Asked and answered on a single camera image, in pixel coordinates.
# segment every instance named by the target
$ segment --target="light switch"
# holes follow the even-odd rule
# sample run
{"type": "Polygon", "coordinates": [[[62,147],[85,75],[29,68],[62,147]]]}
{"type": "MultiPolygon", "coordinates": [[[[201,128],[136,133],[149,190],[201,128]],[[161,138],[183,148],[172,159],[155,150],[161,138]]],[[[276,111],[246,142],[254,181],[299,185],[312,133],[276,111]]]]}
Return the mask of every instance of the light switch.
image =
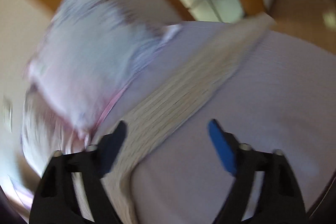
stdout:
{"type": "Polygon", "coordinates": [[[5,129],[12,133],[13,104],[7,97],[3,97],[2,115],[5,129]]]}

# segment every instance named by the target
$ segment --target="ribbed beige fabric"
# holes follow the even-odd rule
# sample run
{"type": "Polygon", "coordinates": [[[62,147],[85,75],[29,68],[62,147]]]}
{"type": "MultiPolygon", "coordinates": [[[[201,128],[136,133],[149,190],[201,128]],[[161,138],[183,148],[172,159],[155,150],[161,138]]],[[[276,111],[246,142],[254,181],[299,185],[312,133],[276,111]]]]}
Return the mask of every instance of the ribbed beige fabric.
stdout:
{"type": "MultiPolygon", "coordinates": [[[[123,117],[128,135],[112,172],[102,183],[124,224],[137,223],[130,193],[132,170],[211,98],[271,24],[273,19],[261,14],[219,31],[164,85],[123,117]]],[[[75,188],[83,216],[92,220],[80,175],[75,176],[75,188]]]]}

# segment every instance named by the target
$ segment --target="folded blanket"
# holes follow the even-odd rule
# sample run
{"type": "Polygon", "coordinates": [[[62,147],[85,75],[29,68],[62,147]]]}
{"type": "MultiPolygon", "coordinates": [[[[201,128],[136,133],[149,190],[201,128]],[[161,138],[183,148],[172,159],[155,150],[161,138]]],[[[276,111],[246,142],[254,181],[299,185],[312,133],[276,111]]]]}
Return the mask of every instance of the folded blanket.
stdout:
{"type": "MultiPolygon", "coordinates": [[[[220,31],[164,85],[123,117],[128,136],[112,172],[102,181],[124,224],[137,223],[130,193],[132,170],[212,97],[271,23],[273,20],[262,14],[220,31]]],[[[91,219],[79,175],[74,185],[82,214],[91,219]]]]}

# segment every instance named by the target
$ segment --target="metal bolt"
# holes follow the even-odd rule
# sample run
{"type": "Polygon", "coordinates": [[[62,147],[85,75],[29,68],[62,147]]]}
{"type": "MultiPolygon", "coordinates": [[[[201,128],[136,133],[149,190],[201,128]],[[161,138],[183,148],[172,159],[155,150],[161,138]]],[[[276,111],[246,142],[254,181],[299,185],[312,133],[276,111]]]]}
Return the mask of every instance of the metal bolt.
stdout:
{"type": "Polygon", "coordinates": [[[59,156],[62,156],[62,155],[63,155],[63,153],[62,153],[61,150],[56,150],[53,154],[53,157],[59,157],[59,156]]]}
{"type": "Polygon", "coordinates": [[[95,144],[91,144],[91,145],[88,145],[88,147],[86,147],[86,152],[91,152],[94,150],[97,150],[97,145],[95,144]]]}
{"type": "Polygon", "coordinates": [[[273,151],[273,154],[278,155],[278,156],[283,156],[284,155],[284,153],[282,152],[281,149],[275,149],[273,151]]]}
{"type": "Polygon", "coordinates": [[[247,144],[247,143],[241,143],[241,144],[239,145],[239,148],[240,148],[241,150],[245,150],[245,151],[250,151],[250,150],[252,150],[251,145],[249,145],[249,144],[247,144]]]}

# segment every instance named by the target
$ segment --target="dark blue gripper pad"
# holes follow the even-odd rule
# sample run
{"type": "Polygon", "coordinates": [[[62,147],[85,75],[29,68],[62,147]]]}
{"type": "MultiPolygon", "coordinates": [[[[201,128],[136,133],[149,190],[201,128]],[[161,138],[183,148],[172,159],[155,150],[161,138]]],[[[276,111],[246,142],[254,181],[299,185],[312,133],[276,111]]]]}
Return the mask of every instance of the dark blue gripper pad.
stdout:
{"type": "Polygon", "coordinates": [[[237,173],[236,156],[230,145],[225,140],[223,130],[219,127],[215,120],[211,120],[208,124],[208,131],[213,145],[216,148],[217,154],[224,165],[226,171],[233,176],[237,173]]]}

